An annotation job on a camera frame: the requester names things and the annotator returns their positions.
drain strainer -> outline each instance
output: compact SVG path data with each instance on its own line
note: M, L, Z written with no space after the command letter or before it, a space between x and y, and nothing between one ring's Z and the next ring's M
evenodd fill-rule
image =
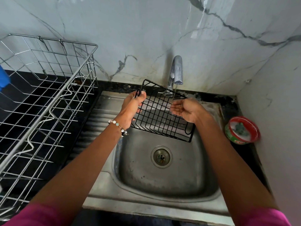
M152 150L150 159L156 167L163 169L171 165L172 153L167 147L157 146Z

pink sleeve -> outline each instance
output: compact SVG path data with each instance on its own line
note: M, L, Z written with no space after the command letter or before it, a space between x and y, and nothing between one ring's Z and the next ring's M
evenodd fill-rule
M291 226L285 215L276 209L255 209L242 217L241 226Z
M14 216L5 226L61 226L62 220L57 211L42 204L27 205L18 215Z

chrome faucet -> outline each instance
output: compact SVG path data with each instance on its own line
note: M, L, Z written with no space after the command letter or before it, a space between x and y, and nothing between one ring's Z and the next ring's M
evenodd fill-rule
M167 88L173 90L173 84L183 85L183 61L179 55L173 58Z

beaded bracelet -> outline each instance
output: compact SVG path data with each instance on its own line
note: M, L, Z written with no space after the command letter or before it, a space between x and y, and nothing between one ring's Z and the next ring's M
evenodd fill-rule
M124 137L124 136L127 136L127 135L128 135L128 134L127 134L127 131L124 130L121 126L119 126L119 124L118 124L116 121L114 121L114 120L109 120L109 124L110 124L110 123L115 124L118 128L121 129L121 137Z

black dish rack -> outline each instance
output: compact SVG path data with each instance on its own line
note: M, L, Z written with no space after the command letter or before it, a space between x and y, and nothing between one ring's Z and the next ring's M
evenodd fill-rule
M0 92L0 221L20 212L64 166L101 94L96 49L17 34L0 41L0 65L11 79Z
M195 125L173 115L169 110L173 100L186 97L148 79L143 81L135 97L139 96L141 91L146 92L147 98L142 103L140 112L135 114L136 120L131 123L131 127L191 142Z

